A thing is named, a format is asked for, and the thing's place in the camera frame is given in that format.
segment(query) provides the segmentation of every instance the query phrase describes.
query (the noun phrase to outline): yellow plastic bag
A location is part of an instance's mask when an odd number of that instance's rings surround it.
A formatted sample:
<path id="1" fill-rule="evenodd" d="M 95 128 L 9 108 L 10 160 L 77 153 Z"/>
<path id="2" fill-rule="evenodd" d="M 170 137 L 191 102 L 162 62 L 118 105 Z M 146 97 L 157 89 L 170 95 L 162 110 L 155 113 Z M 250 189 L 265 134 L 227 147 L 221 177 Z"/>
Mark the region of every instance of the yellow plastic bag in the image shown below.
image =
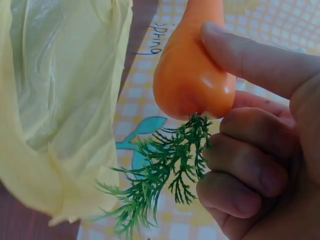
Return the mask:
<path id="1" fill-rule="evenodd" d="M 113 118 L 132 0 L 0 0 L 0 180 L 24 205 L 76 221 L 116 199 Z"/>

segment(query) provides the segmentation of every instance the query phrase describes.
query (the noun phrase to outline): yellow checkered pattern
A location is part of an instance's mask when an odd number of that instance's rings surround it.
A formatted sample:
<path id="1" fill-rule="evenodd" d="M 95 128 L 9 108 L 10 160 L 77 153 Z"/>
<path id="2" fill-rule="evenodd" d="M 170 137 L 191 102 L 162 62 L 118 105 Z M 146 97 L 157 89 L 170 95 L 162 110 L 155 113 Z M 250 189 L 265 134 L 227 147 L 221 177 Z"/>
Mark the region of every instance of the yellow checkered pattern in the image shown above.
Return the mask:
<path id="1" fill-rule="evenodd" d="M 155 104 L 152 93 L 153 72 L 168 37 L 180 22 L 187 0 L 159 0 L 157 14 L 143 40 L 117 104 L 114 118 L 115 140 L 123 141 L 147 117 L 166 117 Z M 258 42 L 320 55 L 320 0 L 224 0 L 227 29 Z M 287 104 L 288 101 L 243 79 L 237 89 Z M 167 127 L 180 123 L 168 119 Z M 212 131 L 218 131 L 216 124 Z M 119 165 L 130 168 L 133 153 L 118 151 Z M 122 176 L 122 188 L 128 183 Z M 215 221 L 198 201 L 191 206 L 176 205 L 164 190 L 158 206 L 159 227 L 143 229 L 134 240 L 225 240 Z M 98 222 L 83 221 L 78 240 L 117 240 L 113 218 Z"/>

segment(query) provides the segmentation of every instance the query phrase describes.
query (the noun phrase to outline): wooden surface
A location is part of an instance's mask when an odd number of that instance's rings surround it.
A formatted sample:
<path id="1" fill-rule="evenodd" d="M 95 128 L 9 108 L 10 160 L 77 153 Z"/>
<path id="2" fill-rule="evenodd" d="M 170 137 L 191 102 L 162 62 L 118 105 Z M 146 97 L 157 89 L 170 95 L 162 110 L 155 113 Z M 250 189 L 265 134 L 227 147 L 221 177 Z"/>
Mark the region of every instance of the wooden surface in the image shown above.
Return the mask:
<path id="1" fill-rule="evenodd" d="M 121 89 L 134 61 L 135 53 L 156 13 L 158 0 L 133 0 L 130 31 Z M 76 240 L 79 222 L 48 227 L 49 217 L 18 202 L 0 183 L 0 240 Z"/>

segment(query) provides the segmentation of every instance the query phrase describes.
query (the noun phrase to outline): plastic carrot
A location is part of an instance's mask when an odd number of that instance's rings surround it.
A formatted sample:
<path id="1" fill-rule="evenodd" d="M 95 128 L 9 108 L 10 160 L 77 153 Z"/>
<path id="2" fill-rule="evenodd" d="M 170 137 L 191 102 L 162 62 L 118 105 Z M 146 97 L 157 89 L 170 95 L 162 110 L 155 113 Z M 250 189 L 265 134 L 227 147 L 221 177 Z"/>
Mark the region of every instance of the plastic carrot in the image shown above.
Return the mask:
<path id="1" fill-rule="evenodd" d="M 139 223 L 147 229 L 157 225 L 158 199 L 170 175 L 173 181 L 168 188 L 176 203 L 189 205 L 196 199 L 183 178 L 196 183 L 205 176 L 202 140 L 210 146 L 211 124 L 206 114 L 223 117 L 235 97 L 236 78 L 212 61 L 200 39 L 203 23 L 210 21 L 224 27 L 222 1 L 188 0 L 182 20 L 169 38 L 154 73 L 153 93 L 158 106 L 168 116 L 188 122 L 176 129 L 162 128 L 153 134 L 155 140 L 139 141 L 139 152 L 145 156 L 143 168 L 113 168 L 126 175 L 131 183 L 129 189 L 98 183 L 102 191 L 123 202 L 123 206 L 106 212 L 104 217 L 117 215 L 116 232 L 125 233 L 126 239 L 132 238 Z M 191 155 L 192 146 L 195 156 Z M 155 224 L 149 221 L 150 213 Z"/>
<path id="2" fill-rule="evenodd" d="M 188 1 L 154 73 L 155 101 L 177 120 L 187 120 L 194 113 L 222 118 L 234 102 L 236 77 L 215 64 L 200 39 L 205 22 L 225 27 L 222 0 Z"/>

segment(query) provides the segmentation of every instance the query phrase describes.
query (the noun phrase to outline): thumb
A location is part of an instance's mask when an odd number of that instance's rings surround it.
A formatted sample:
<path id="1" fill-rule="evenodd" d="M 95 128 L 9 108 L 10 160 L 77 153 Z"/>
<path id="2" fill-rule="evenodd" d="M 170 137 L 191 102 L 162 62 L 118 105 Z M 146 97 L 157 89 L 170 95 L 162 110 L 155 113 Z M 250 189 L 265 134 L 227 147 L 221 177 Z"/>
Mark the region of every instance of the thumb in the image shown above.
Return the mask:
<path id="1" fill-rule="evenodd" d="M 320 57 L 257 43 L 208 22 L 201 36 L 208 53 L 226 72 L 290 99 L 320 73 Z"/>

